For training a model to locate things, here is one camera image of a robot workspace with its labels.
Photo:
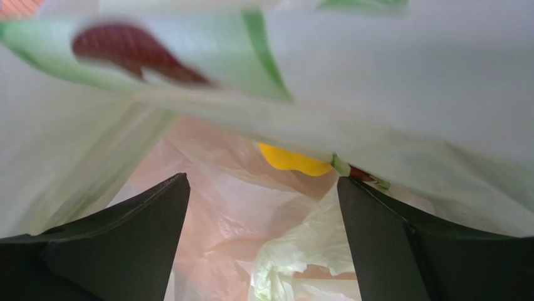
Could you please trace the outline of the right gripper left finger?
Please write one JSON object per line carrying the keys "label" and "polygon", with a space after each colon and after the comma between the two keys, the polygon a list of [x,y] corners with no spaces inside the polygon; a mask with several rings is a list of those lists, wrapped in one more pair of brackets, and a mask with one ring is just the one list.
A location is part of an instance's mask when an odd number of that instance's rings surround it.
{"label": "right gripper left finger", "polygon": [[176,174],[40,235],[1,240],[2,300],[163,300],[190,185]]}

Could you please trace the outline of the translucent yellow plastic bag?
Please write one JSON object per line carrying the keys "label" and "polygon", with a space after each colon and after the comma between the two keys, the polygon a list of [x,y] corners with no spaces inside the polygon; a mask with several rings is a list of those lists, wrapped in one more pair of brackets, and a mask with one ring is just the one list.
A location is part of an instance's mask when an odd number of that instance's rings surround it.
{"label": "translucent yellow plastic bag", "polygon": [[[281,171],[266,144],[322,162]],[[532,1],[45,1],[1,21],[1,240],[184,173],[167,291],[363,300],[337,183],[533,238]],[[208,279],[227,265],[217,295]]]}

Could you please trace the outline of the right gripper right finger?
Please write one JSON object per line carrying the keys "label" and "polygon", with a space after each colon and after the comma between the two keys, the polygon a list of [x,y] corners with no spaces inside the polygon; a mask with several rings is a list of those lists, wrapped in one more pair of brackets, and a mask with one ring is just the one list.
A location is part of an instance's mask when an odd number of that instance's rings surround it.
{"label": "right gripper right finger", "polygon": [[452,223],[348,177],[337,191],[363,300],[533,299],[533,238]]}

